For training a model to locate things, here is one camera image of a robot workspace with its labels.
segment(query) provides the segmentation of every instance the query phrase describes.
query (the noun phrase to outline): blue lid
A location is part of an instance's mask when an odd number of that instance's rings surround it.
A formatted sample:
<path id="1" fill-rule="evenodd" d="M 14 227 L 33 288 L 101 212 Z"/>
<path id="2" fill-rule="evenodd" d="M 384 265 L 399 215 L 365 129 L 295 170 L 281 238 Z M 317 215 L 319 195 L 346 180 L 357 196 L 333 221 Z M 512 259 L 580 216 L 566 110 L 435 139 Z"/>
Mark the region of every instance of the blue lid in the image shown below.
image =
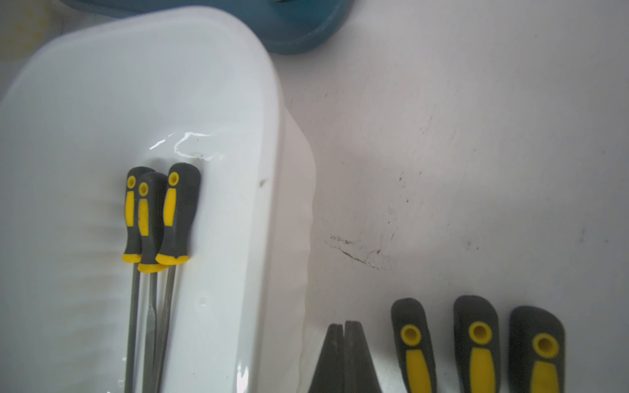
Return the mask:
<path id="1" fill-rule="evenodd" d="M 123 18 L 181 6 L 222 9 L 243 21 L 269 52 L 307 52 L 345 20 L 353 0 L 62 0 L 75 9 Z"/>

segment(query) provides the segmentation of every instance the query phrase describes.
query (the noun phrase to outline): screwdriver shaft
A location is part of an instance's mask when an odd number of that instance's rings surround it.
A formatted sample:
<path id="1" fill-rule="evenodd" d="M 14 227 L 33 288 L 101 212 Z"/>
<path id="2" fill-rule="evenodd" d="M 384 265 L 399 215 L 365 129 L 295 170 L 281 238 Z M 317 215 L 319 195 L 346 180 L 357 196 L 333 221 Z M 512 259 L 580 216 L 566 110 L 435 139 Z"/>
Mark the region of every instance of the screwdriver shaft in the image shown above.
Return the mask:
<path id="1" fill-rule="evenodd" d="M 129 335 L 126 341 L 125 393 L 133 393 L 135 376 L 135 337 L 138 331 L 138 296 L 140 294 L 140 272 L 136 265 L 131 279 L 131 307 L 129 311 Z"/>
<path id="2" fill-rule="evenodd" d="M 155 335 L 157 332 L 157 273 L 148 275 L 148 310 L 147 332 L 144 344 L 144 380 L 142 392 L 152 393 L 154 386 L 153 368 L 155 366 Z"/>
<path id="3" fill-rule="evenodd" d="M 166 346 L 168 343 L 168 332 L 170 327 L 170 308 L 172 304 L 172 292 L 175 286 L 175 270 L 177 265 L 168 268 L 166 278 L 166 292 L 164 294 L 164 308 L 162 310 L 162 339 L 160 340 L 160 350 L 155 362 L 155 393 L 162 390 L 162 374 L 164 373 L 164 360 L 166 359 Z"/>

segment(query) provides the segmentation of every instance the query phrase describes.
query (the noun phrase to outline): yellow and black handle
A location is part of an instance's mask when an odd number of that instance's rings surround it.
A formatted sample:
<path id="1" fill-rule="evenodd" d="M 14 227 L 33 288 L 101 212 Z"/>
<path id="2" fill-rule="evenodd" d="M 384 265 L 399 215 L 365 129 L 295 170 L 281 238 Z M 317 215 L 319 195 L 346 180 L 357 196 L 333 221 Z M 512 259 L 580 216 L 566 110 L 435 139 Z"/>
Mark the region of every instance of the yellow and black handle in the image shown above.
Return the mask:
<path id="1" fill-rule="evenodd" d="M 138 270 L 142 273 L 157 273 L 168 268 L 155 260 L 164 236 L 162 206 L 168 177 L 159 172 L 147 172 L 140 176 L 138 182 L 138 228 L 142 238 L 142 260 Z"/>
<path id="2" fill-rule="evenodd" d="M 437 375 L 426 313 L 415 299 L 391 307 L 393 338 L 408 393 L 437 393 Z"/>
<path id="3" fill-rule="evenodd" d="M 563 393 L 565 331 L 557 317 L 532 306 L 511 312 L 508 374 L 512 393 Z"/>
<path id="4" fill-rule="evenodd" d="M 180 265 L 188 260 L 188 234 L 199 199 L 201 173 L 184 162 L 170 167 L 164 202 L 164 240 L 157 255 L 162 265 Z"/>
<path id="5" fill-rule="evenodd" d="M 497 393 L 498 314 L 487 299 L 466 295 L 454 302 L 454 353 L 462 393 Z"/>
<path id="6" fill-rule="evenodd" d="M 126 221 L 126 248 L 122 260 L 127 263 L 139 263 L 142 258 L 142 239 L 138 228 L 138 203 L 140 195 L 138 179 L 147 172 L 154 172 L 151 168 L 135 167 L 126 175 L 125 193 L 125 221 Z"/>

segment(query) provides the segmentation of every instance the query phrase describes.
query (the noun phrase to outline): white table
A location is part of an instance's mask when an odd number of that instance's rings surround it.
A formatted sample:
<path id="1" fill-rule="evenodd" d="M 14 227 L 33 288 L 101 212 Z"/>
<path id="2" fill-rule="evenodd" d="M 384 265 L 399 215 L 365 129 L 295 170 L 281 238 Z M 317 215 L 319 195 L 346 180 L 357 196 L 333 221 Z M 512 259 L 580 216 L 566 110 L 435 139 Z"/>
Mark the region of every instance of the white table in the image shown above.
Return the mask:
<path id="1" fill-rule="evenodd" d="M 461 294 L 496 307 L 503 360 L 509 312 L 540 306 L 567 331 L 566 392 L 626 391 L 628 17 L 621 0 L 357 0 L 330 41 L 274 56 L 318 171 L 301 392 L 346 319 L 403 392 L 402 297 L 458 392 Z"/>

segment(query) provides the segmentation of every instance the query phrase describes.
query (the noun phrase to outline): white plastic container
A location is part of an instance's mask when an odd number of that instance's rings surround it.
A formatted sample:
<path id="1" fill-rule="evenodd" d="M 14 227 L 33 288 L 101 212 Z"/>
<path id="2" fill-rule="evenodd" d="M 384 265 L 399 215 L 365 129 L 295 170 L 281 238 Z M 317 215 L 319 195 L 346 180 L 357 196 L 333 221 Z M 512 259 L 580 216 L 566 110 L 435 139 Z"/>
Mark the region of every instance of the white plastic container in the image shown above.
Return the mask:
<path id="1" fill-rule="evenodd" d="M 0 390 L 122 391 L 125 175 L 186 161 L 203 183 L 162 391 L 296 391 L 315 165 L 245 25 L 184 8 L 54 40 L 0 104 L 0 157 Z"/>

